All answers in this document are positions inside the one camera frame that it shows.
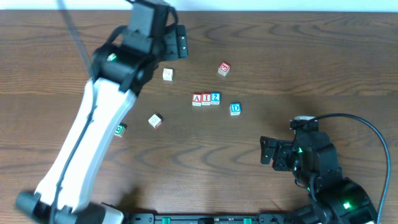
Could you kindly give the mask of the red letter A block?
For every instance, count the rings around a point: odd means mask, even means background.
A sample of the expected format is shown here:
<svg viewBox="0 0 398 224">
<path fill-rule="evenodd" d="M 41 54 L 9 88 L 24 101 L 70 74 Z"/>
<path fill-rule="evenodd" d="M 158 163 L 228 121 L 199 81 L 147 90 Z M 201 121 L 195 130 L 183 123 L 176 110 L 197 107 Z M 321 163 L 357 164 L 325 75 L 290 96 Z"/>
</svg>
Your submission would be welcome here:
<svg viewBox="0 0 398 224">
<path fill-rule="evenodd" d="M 194 93 L 192 96 L 192 105 L 201 106 L 201 93 Z"/>
</svg>

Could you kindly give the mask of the red letter I block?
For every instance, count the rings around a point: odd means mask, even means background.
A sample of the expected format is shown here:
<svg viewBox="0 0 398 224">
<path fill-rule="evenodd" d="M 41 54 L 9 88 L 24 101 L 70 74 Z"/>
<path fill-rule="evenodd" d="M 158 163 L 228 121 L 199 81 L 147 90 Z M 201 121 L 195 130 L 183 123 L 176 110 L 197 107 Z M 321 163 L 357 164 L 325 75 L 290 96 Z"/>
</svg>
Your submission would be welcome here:
<svg viewBox="0 0 398 224">
<path fill-rule="evenodd" d="M 202 106 L 211 105 L 211 93 L 202 93 L 201 94 L 201 105 Z"/>
</svg>

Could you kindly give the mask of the blue number 2 block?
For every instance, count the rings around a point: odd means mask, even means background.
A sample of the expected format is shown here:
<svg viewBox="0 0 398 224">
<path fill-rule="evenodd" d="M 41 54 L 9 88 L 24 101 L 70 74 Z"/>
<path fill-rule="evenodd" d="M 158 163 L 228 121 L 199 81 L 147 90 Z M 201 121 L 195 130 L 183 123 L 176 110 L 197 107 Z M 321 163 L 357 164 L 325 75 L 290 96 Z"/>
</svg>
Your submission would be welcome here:
<svg viewBox="0 0 398 224">
<path fill-rule="evenodd" d="M 221 93 L 220 92 L 212 92 L 211 93 L 211 104 L 219 105 L 221 102 Z"/>
</svg>

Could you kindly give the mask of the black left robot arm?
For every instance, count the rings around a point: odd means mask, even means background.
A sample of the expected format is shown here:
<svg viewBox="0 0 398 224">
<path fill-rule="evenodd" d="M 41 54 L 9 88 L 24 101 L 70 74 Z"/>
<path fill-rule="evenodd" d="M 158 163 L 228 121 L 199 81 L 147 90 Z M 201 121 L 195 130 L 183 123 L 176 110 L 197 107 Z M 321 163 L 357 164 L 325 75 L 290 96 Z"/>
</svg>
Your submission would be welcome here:
<svg viewBox="0 0 398 224">
<path fill-rule="evenodd" d="M 91 201 L 96 176 L 121 121 L 160 62 L 186 58 L 185 27 L 169 24 L 165 1 L 133 1 L 129 24 L 89 56 L 63 1 L 59 10 L 89 79 L 78 114 L 46 176 L 20 192 L 16 208 L 38 223 L 122 223 L 123 212 Z"/>
</svg>

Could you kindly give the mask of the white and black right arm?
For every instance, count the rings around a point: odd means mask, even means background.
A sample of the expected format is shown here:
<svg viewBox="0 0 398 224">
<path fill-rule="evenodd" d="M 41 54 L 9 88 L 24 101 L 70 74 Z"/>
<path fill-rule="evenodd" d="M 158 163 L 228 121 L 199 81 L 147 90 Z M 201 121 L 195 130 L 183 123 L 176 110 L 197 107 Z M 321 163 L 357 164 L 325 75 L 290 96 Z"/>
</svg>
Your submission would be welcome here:
<svg viewBox="0 0 398 224">
<path fill-rule="evenodd" d="M 261 163 L 291 172 L 308 190 L 309 204 L 286 223 L 375 223 L 377 212 L 366 191 L 347 177 L 326 133 L 298 130 L 292 141 L 260 138 Z"/>
</svg>

